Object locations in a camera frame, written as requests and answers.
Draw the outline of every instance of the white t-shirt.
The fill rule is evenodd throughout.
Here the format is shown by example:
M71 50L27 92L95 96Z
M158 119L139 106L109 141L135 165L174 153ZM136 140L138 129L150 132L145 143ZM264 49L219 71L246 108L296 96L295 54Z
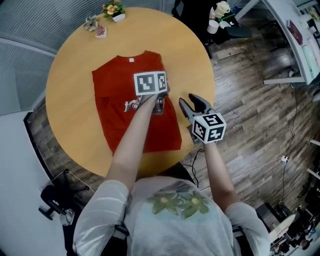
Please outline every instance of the white t-shirt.
M163 176L140 179L130 194L119 181L103 182L76 223L74 251L100 256L123 222L128 256L240 256L232 226L242 228L254 256L270 251L267 229L252 207L237 202L223 213L192 182Z

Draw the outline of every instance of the book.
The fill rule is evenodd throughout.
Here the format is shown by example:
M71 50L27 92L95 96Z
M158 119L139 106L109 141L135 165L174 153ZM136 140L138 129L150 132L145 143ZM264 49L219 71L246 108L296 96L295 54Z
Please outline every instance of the book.
M288 20L286 23L286 27L298 42L298 44L302 46L304 44L304 39L302 38L302 34L297 29L296 25L291 20Z

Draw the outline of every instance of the floor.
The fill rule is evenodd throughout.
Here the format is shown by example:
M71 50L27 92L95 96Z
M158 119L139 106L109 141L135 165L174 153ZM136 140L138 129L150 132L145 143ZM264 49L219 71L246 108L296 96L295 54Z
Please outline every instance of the floor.
M263 84L263 79L287 76L296 66L290 48L270 52L282 38L274 27L258 30L268 21L267 11L263 12L261 15L252 11L241 20L251 28L253 37L210 47L216 90L214 108L227 122L224 139L217 146L242 201L256 207L261 202L275 204L283 197L285 204L294 209L303 202L303 198L297 196L308 179L306 169L315 149L309 141L320 135L319 107L312 102L318 88ZM83 169L59 146L48 122L45 103L34 111L28 122L37 148L54 177L69 169L93 190L98 188L103 177ZM196 147L182 163L191 165L197 151ZM279 159L282 155L290 156L286 167ZM194 167L199 188L211 196L202 152ZM72 175L70 180L74 187L83 186ZM87 202L92 194L86 191L80 196Z

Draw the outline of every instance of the power outlet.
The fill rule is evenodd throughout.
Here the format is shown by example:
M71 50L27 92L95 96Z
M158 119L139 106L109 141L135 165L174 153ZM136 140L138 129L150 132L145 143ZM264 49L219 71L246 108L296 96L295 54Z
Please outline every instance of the power outlet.
M281 157L281 161L282 161L282 162L287 163L288 160L289 160L289 157L288 157L288 156L283 155L283 156Z

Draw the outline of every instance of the red t-shirt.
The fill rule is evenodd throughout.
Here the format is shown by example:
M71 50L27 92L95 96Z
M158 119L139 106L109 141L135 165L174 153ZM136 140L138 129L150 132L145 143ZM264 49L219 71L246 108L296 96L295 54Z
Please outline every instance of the red t-shirt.
M134 74L164 70L161 55L145 51L134 57L117 56L92 71L95 104L112 154L136 112L133 108L125 112L125 103L137 99ZM143 151L179 150L181 142L176 112L166 97L163 114L151 116Z

